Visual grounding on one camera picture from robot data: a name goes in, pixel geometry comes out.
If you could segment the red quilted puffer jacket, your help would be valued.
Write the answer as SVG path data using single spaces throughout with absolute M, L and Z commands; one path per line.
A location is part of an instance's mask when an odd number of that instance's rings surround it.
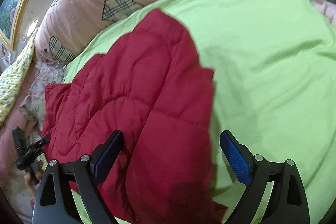
M 130 223 L 220 223 L 211 200 L 213 71 L 188 30 L 155 9 L 70 84 L 45 89 L 48 159 L 77 160 L 114 130 L 124 148 L 98 189 Z

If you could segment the pink bed sheet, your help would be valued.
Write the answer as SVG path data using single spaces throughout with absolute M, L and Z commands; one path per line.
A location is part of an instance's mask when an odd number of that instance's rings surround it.
M 20 127 L 29 135 L 33 128 L 41 129 L 43 127 L 43 120 L 46 114 L 45 100 L 43 98 L 39 100 L 37 96 L 33 96 L 32 106 L 29 107 L 30 113 L 33 115 L 32 120 L 27 119 L 25 112 L 21 108 L 31 85 L 38 77 L 39 69 L 33 64 L 27 72 L 14 106 L 3 125 L 1 125 L 1 190 L 14 212 L 24 223 L 31 223 L 33 215 L 31 200 L 33 198 L 31 192 L 25 186 L 25 173 L 18 170 L 15 165 L 17 152 L 14 146 L 12 130 Z

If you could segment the yellow floral blanket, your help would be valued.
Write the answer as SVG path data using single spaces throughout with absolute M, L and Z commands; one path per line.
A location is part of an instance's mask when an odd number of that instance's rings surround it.
M 1 74 L 0 122 L 6 120 L 17 100 L 20 88 L 27 75 L 35 52 L 34 38 L 22 49 L 17 59 Z

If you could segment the white floral fabric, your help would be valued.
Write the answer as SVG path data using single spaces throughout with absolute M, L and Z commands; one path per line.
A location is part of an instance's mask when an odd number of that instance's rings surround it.
M 38 60 L 36 78 L 31 84 L 20 110 L 29 121 L 36 121 L 42 131 L 46 116 L 45 88 L 49 84 L 62 84 L 66 65 L 59 61 Z

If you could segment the light green bed cover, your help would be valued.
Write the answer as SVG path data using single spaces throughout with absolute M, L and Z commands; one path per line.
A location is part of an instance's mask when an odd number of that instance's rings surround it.
M 252 153 L 296 163 L 318 223 L 335 200 L 335 28 L 310 0 L 159 0 L 100 32 L 66 82 L 156 8 L 189 29 L 215 72 L 214 201 L 232 210 L 244 191 L 219 147 L 230 130 Z

